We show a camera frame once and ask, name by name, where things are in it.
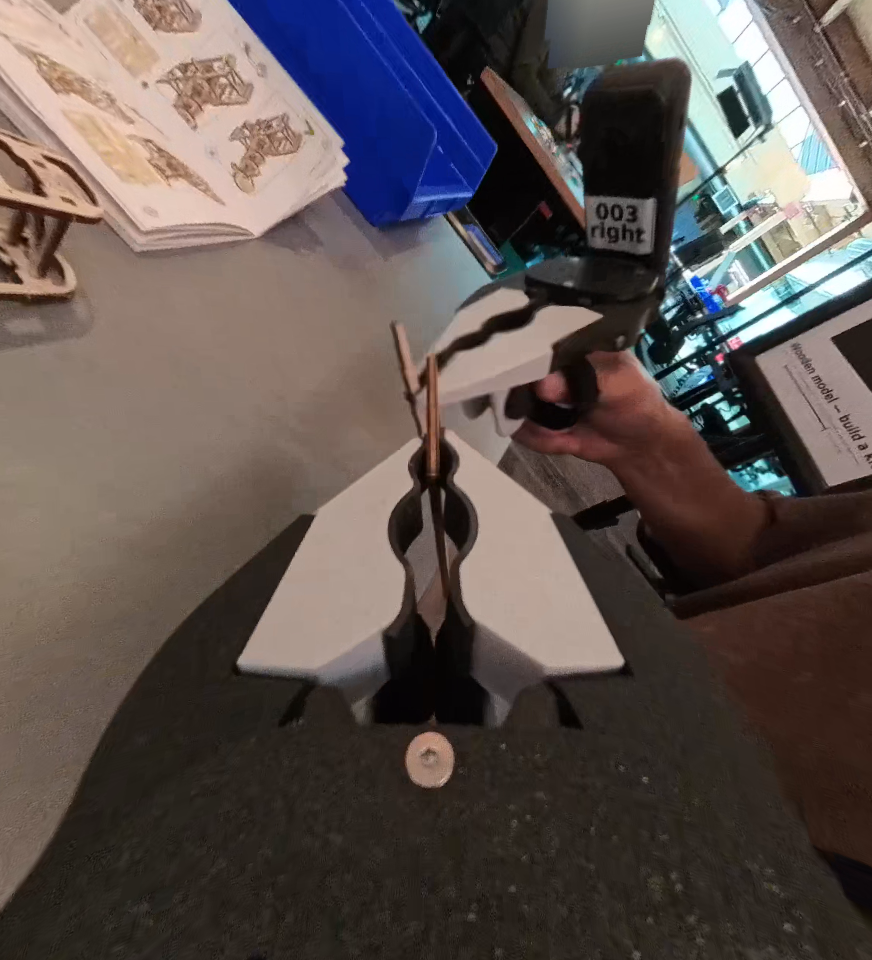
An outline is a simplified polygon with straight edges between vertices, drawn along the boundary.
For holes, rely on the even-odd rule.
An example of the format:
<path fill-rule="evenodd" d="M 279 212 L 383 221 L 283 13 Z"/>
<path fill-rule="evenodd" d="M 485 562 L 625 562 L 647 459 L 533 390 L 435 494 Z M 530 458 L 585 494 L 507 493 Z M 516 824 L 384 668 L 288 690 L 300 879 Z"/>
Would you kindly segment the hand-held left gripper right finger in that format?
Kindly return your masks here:
<path fill-rule="evenodd" d="M 442 724 L 498 727 L 524 690 L 626 659 L 568 539 L 576 530 L 456 434 L 442 439 L 448 594 L 435 640 Z"/>

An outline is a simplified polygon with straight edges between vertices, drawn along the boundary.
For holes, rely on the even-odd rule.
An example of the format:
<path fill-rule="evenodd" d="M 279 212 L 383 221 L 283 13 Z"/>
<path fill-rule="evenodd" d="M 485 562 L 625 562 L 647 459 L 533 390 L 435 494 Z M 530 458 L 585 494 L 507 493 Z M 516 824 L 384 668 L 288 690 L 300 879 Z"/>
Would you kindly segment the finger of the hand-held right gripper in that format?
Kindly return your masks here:
<path fill-rule="evenodd" d="M 438 359 L 440 406 L 471 420 L 488 414 L 501 437 L 513 437 L 526 421 L 568 429 L 598 399 L 587 357 L 604 349 L 604 310 L 550 304 L 524 329 Z"/>
<path fill-rule="evenodd" d="M 550 306 L 546 296 L 516 287 L 486 287 L 455 313 L 444 337 L 430 353 L 437 359 L 475 351 L 493 338 L 525 329 L 539 311 Z"/>

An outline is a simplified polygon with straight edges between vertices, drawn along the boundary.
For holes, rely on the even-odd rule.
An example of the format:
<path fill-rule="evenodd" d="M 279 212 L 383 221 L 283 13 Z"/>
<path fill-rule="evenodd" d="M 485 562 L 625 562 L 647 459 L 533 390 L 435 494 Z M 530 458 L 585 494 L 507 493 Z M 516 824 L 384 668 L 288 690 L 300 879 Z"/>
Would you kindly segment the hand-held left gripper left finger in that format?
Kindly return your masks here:
<path fill-rule="evenodd" d="M 421 532 L 421 508 L 410 508 L 407 534 L 390 531 L 415 490 L 410 466 L 420 447 L 407 442 L 312 516 L 237 658 L 241 674 L 337 690 L 368 724 L 384 685 L 405 679 L 432 650 L 405 556 Z"/>

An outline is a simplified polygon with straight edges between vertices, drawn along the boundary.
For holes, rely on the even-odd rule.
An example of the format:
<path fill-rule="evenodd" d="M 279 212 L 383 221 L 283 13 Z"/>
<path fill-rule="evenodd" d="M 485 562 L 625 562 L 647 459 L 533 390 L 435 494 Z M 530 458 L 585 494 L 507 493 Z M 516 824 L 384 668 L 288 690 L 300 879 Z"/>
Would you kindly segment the wooden gear parts sheet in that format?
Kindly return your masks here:
<path fill-rule="evenodd" d="M 425 360 L 426 374 L 426 433 L 425 477 L 432 520 L 435 554 L 442 601 L 448 600 L 450 589 L 449 565 L 445 545 L 444 512 L 442 503 L 442 423 L 439 402 L 438 358 L 428 354 Z"/>

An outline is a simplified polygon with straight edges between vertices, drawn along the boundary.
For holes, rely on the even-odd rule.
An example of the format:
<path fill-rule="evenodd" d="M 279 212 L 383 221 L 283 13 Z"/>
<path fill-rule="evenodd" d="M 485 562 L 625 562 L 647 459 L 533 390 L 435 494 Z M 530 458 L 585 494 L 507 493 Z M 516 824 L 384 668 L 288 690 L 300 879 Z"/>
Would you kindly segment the small wooden part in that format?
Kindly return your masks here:
<path fill-rule="evenodd" d="M 424 426 L 422 418 L 418 411 L 418 395 L 421 390 L 418 375 L 418 365 L 415 363 L 410 352 L 409 342 L 404 326 L 400 322 L 393 321 L 390 324 L 393 336 L 396 358 L 400 370 L 400 377 L 403 386 L 403 397 L 408 405 L 414 426 L 419 438 L 424 435 Z"/>

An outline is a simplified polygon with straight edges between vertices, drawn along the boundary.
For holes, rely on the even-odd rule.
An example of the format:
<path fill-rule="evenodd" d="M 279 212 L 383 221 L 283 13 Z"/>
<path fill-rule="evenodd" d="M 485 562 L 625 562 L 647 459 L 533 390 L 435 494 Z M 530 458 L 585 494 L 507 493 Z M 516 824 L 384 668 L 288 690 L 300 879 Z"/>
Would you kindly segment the person's right forearm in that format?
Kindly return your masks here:
<path fill-rule="evenodd" d="M 690 427 L 621 446 L 609 466 L 690 587 L 673 603 L 679 618 L 783 599 L 835 605 L 872 575 L 872 489 L 747 493 Z"/>

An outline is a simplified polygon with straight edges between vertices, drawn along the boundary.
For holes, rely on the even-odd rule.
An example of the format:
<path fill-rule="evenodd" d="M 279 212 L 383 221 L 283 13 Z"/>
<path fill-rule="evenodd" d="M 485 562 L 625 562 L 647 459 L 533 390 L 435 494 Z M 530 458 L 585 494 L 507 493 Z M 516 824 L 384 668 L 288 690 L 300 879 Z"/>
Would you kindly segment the grey desk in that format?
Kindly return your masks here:
<path fill-rule="evenodd" d="M 234 669 L 277 535 L 410 438 L 389 322 L 485 280 L 451 228 L 67 252 L 64 334 L 0 336 L 0 958 L 622 958 L 548 691 L 425 790 L 408 731 Z"/>

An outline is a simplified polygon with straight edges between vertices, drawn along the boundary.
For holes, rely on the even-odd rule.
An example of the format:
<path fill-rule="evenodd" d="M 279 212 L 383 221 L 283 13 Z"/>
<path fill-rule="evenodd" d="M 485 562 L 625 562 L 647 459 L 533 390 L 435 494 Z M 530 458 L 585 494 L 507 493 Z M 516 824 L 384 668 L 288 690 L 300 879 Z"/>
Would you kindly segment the person's right hand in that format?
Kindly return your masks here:
<path fill-rule="evenodd" d="M 631 352 L 596 351 L 587 362 L 599 390 L 589 412 L 562 431 L 526 420 L 514 436 L 517 443 L 540 454 L 598 464 L 617 479 L 701 444 L 691 422 L 666 401 Z"/>

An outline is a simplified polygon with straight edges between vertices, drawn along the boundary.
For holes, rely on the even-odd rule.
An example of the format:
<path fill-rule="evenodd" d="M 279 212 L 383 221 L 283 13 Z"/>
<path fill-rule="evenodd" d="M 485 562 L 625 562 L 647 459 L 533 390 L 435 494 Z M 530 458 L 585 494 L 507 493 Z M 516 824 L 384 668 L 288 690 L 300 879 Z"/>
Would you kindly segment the wooden edged side table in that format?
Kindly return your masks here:
<path fill-rule="evenodd" d="M 517 137 L 533 162 L 557 192 L 578 227 L 586 227 L 582 167 L 574 150 L 555 140 L 550 127 L 530 108 L 525 99 L 490 66 L 479 83 L 494 107 L 504 116 L 507 129 Z"/>

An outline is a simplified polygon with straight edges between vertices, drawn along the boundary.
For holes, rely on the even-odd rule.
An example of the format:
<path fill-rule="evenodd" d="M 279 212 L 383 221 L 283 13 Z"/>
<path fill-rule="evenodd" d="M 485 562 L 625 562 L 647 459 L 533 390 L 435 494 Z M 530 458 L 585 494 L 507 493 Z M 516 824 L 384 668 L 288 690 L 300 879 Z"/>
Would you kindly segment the black computer monitor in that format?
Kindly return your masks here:
<path fill-rule="evenodd" d="M 716 99 L 732 136 L 740 139 L 750 131 L 757 140 L 764 140 L 774 126 L 773 114 L 753 66 L 744 61 L 720 70 L 716 78 L 728 83 L 716 93 Z"/>

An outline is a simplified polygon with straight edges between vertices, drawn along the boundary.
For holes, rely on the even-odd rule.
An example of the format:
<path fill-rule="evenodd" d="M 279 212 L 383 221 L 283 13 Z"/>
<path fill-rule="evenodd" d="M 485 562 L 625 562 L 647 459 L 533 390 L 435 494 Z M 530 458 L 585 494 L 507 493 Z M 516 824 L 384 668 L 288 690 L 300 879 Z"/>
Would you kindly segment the blue plastic bin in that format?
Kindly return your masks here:
<path fill-rule="evenodd" d="M 468 205 L 496 144 L 394 2 L 231 5 L 343 139 L 346 196 L 370 224 Z"/>

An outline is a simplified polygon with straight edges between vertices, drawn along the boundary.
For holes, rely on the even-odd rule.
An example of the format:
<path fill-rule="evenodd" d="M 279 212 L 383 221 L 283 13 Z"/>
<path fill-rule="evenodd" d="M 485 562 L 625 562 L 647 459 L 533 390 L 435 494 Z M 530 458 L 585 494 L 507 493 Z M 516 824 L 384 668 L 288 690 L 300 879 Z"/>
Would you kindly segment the person's brown clothing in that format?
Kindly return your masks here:
<path fill-rule="evenodd" d="M 813 845 L 872 867 L 872 488 L 761 498 L 753 568 L 672 611 L 771 748 Z"/>

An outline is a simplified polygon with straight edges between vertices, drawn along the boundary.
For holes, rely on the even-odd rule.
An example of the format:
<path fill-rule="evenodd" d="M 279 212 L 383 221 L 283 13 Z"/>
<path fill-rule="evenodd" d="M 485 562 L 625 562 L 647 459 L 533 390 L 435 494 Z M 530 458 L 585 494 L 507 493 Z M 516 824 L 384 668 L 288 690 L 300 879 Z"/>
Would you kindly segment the white sign board black marker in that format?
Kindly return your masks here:
<path fill-rule="evenodd" d="M 797 489 L 872 488 L 872 280 L 732 355 Z"/>

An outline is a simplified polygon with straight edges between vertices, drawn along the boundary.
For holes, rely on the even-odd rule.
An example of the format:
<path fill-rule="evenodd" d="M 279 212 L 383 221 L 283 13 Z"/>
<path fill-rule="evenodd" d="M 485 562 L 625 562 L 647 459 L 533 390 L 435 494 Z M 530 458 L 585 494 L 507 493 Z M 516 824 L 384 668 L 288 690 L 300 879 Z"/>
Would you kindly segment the open instruction booklet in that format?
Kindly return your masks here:
<path fill-rule="evenodd" d="M 346 185 L 342 138 L 229 2 L 0 1 L 0 111 L 138 253 L 258 238 Z"/>

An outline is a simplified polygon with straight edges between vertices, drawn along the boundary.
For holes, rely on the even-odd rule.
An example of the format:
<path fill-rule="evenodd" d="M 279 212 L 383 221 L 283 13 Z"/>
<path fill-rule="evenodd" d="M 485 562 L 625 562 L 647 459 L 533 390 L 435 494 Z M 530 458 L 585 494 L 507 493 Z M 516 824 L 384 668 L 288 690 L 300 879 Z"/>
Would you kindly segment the wooden biplane model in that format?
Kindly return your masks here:
<path fill-rule="evenodd" d="M 103 218 L 96 193 L 72 163 L 0 128 L 0 302 L 71 300 L 77 276 L 60 248 L 75 224 Z"/>

